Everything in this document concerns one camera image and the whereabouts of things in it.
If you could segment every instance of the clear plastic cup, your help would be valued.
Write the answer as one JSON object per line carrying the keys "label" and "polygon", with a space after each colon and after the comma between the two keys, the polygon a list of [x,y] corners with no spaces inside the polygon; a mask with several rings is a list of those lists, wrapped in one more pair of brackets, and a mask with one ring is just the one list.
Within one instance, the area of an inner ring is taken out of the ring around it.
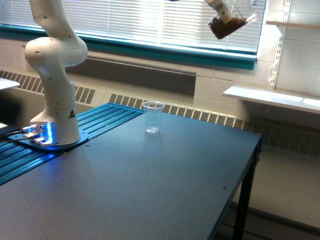
{"label": "clear plastic cup", "polygon": [[143,103],[145,116],[145,130],[148,133],[159,132],[161,115],[165,104],[158,101],[146,101]]}

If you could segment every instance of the cable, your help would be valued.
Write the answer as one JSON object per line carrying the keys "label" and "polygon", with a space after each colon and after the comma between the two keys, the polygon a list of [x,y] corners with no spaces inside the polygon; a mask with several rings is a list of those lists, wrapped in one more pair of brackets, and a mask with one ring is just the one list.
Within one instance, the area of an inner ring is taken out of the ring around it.
{"label": "cable", "polygon": [[22,130],[7,132],[7,133],[4,133],[4,134],[1,134],[0,135],[0,139],[7,138],[7,137],[10,137],[10,136],[15,135],[15,134],[21,134],[22,132],[23,132]]}
{"label": "cable", "polygon": [[37,134],[34,136],[30,136],[30,137],[25,137],[25,138],[18,138],[18,139],[8,139],[8,140],[0,140],[0,143],[13,143],[13,142],[17,142],[17,141],[22,141],[22,140],[29,140],[29,139],[36,139],[41,137],[41,134]]}

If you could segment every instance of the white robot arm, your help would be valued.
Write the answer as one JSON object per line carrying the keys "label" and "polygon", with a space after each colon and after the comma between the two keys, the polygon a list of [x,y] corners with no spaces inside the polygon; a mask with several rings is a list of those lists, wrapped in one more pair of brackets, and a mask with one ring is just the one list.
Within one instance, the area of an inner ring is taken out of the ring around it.
{"label": "white robot arm", "polygon": [[45,101],[44,110],[30,121],[37,130],[25,136],[41,134],[33,141],[42,146],[73,144],[80,139],[75,85],[65,68],[83,62],[88,49],[68,24],[62,0],[29,1],[34,21],[48,37],[32,40],[25,47],[26,60],[41,77]]}

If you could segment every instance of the table leg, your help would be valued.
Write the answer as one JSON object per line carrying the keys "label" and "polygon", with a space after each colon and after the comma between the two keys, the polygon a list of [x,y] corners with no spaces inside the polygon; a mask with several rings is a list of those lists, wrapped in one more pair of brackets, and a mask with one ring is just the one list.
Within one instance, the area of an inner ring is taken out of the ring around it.
{"label": "table leg", "polygon": [[254,159],[252,160],[249,169],[242,180],[239,204],[237,208],[235,225],[233,230],[233,240],[242,240],[243,238],[251,189],[254,181],[256,165],[258,162],[258,154],[259,152],[257,150],[253,156]]}

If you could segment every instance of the brown object in gripper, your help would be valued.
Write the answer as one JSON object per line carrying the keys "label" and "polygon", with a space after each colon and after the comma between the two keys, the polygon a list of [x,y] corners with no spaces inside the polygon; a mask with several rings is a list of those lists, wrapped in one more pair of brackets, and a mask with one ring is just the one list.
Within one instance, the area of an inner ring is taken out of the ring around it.
{"label": "brown object in gripper", "polygon": [[221,19],[214,17],[209,22],[209,27],[216,38],[220,40],[246,25],[246,20],[245,18],[233,17],[230,21],[224,23]]}

